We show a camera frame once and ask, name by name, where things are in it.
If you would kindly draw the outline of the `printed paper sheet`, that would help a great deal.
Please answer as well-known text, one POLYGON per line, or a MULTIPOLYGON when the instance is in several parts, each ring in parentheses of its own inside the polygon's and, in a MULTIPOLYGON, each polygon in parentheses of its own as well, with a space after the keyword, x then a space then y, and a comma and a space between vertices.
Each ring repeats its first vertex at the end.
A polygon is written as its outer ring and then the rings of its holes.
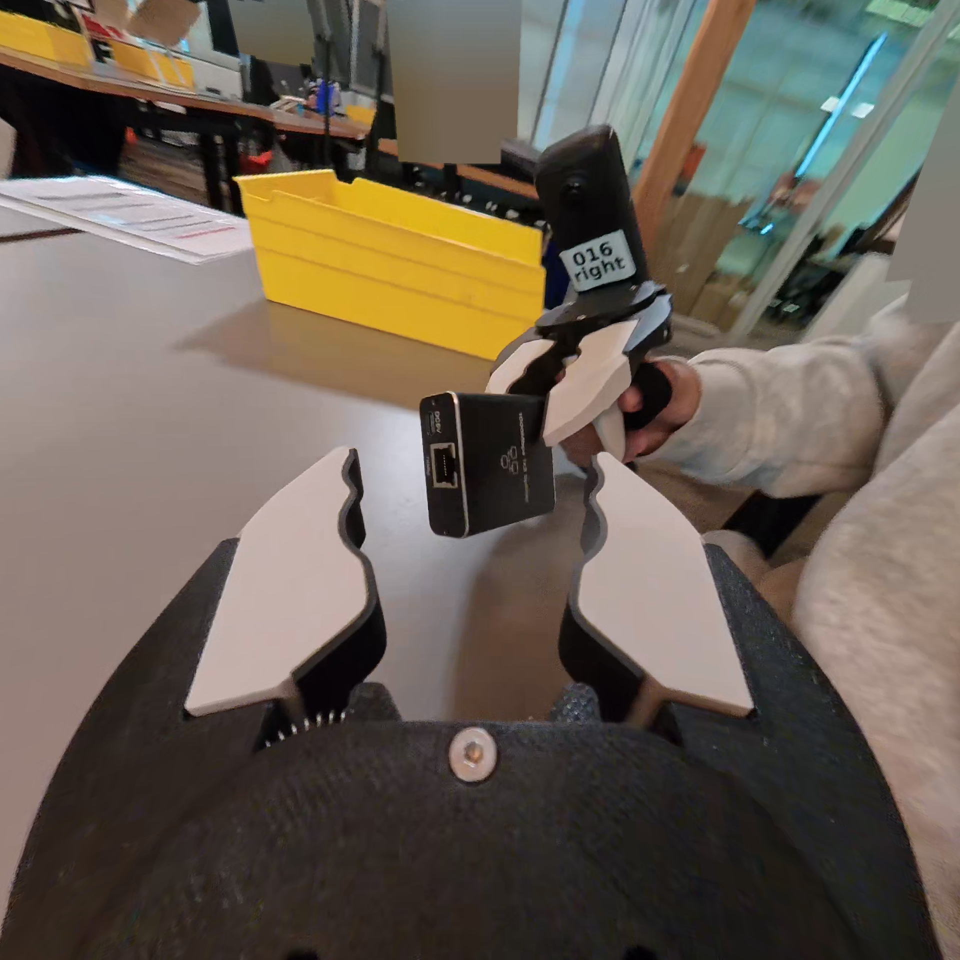
POLYGON ((254 250, 245 219, 108 176, 6 179, 1 206, 195 266, 254 250))

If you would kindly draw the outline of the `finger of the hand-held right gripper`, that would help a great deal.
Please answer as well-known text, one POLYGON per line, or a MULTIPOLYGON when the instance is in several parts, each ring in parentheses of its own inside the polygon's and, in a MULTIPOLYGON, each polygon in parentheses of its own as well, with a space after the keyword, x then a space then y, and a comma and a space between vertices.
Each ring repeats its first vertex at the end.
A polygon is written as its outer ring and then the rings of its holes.
POLYGON ((546 399, 576 359, 578 350, 570 344, 525 333, 497 356, 485 393, 546 399))
POLYGON ((619 398, 632 381, 625 353, 636 322, 617 322, 584 336, 579 352, 549 394, 542 438, 555 448, 593 425, 603 449, 626 448, 626 428, 619 398))

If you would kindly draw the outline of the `small yellow bin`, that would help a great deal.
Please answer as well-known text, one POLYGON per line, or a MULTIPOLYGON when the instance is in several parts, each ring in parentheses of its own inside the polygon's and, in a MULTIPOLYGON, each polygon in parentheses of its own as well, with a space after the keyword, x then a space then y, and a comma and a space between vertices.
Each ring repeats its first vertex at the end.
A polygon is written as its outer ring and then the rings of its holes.
POLYGON ((126 38, 99 38, 97 49, 126 73, 156 86, 196 90, 191 60, 178 52, 126 38))
POLYGON ((94 60, 90 42, 77 23, 63 27, 7 10, 1 11, 1 46, 59 66, 86 67, 94 60))

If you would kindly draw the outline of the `long wooden table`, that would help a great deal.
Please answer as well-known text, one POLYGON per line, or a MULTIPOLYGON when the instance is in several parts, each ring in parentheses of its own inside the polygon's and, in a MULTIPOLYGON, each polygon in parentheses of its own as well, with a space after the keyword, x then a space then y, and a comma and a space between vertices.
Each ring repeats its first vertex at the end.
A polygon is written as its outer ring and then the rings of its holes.
POLYGON ((208 97, 183 87, 150 83, 112 64, 69 64, 5 46, 1 50, 1 63, 7 68, 72 89, 144 104, 143 109, 133 110, 128 126, 177 129, 208 138, 222 138, 222 167, 229 174, 227 179, 223 180, 219 167, 210 163, 209 147, 203 149, 207 195, 218 210, 225 202, 223 185, 228 189, 230 209, 234 212, 242 210, 238 187, 234 183, 238 159, 236 142, 241 131, 252 121, 269 124, 275 130, 315 138, 317 144, 312 153, 315 161, 329 154, 334 141, 359 148, 369 140, 370 125, 358 124, 345 117, 328 121, 314 111, 298 114, 259 104, 208 97))

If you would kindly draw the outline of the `grey desk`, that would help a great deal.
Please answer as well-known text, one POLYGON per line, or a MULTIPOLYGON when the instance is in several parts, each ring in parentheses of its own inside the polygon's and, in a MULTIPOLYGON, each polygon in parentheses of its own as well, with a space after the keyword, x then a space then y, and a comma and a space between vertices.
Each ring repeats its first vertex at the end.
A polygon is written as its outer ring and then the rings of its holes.
POLYGON ((417 409, 491 362, 265 299, 254 255, 202 265, 89 233, 2 243, 2 909, 45 789, 114 669, 210 553, 338 447, 357 450, 408 719, 543 718, 582 482, 544 521, 432 534, 417 409))

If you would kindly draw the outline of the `person's grey sweatshirt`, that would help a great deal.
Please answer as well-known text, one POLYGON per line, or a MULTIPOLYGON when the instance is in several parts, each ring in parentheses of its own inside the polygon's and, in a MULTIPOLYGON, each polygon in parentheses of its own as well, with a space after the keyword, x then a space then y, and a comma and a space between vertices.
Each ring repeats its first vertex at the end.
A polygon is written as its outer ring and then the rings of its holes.
POLYGON ((955 407, 822 532, 791 613, 891 787, 943 958, 958 958, 958 466, 955 407))

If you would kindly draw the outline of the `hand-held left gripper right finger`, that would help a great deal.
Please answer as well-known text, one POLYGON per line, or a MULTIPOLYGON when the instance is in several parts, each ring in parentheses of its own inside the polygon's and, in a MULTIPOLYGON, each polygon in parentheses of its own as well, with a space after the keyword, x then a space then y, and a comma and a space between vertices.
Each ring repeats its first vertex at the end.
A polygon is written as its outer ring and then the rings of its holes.
POLYGON ((601 719, 650 726, 673 704, 747 717, 754 698, 701 535, 610 453, 592 461, 584 507, 558 654, 601 719))

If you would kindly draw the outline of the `person's right hand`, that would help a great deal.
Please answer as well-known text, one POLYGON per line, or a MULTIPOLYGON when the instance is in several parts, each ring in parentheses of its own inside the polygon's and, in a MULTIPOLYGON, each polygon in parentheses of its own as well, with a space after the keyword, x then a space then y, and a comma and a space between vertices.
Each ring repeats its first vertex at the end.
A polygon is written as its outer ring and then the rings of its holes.
MULTIPOLYGON (((701 402, 702 385, 693 366, 682 359, 656 359, 641 365, 630 387, 619 396, 617 405, 624 415, 642 411, 646 399, 642 390, 645 380, 641 376, 649 378, 653 369, 657 369, 670 384, 669 403, 646 425, 626 432, 625 451, 621 458, 625 464, 660 449, 675 432, 692 420, 701 402)), ((565 439, 560 447, 570 462, 584 470, 593 457, 605 449, 592 424, 565 439)))

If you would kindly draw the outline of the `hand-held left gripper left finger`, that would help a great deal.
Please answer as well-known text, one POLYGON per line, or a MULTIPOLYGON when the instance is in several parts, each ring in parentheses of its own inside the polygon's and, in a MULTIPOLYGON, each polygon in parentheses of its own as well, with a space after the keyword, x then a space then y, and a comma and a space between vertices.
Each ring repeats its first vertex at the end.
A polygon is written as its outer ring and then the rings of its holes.
POLYGON ((362 547, 354 448, 333 449, 239 534, 184 707, 205 716, 281 702, 339 714, 383 658, 386 627, 362 547))

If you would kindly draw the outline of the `black network switch box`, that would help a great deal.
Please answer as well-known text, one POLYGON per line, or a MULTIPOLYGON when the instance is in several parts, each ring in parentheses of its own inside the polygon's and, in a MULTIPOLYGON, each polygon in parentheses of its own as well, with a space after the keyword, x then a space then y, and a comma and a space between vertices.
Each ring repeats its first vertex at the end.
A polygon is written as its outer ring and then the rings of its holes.
POLYGON ((554 460, 546 399, 444 391, 418 407, 428 522, 463 539, 552 513, 554 460))

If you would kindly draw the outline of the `person's right forearm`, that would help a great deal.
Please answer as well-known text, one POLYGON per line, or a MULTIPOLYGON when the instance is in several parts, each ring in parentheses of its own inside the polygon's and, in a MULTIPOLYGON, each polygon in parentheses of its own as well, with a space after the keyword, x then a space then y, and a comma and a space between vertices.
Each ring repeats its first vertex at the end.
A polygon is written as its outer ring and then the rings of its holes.
POLYGON ((857 491, 958 505, 959 326, 905 310, 851 337, 682 363, 701 388, 689 422, 654 453, 703 482, 774 498, 857 491))

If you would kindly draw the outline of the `large yellow plastic bin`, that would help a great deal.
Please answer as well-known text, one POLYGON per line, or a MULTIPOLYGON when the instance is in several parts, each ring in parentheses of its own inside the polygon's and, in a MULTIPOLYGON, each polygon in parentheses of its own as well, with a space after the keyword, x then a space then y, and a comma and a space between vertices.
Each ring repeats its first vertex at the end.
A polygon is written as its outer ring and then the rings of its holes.
POLYGON ((272 303, 488 360, 542 314, 533 227, 331 170, 235 183, 272 303))

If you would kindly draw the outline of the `wooden post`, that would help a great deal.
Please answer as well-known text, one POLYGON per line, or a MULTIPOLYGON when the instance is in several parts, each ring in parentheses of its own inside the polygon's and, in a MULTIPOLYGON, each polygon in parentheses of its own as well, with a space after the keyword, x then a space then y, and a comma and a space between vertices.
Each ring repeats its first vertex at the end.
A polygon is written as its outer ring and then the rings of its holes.
POLYGON ((669 197, 735 54, 754 1, 710 1, 631 191, 645 251, 657 241, 669 197))

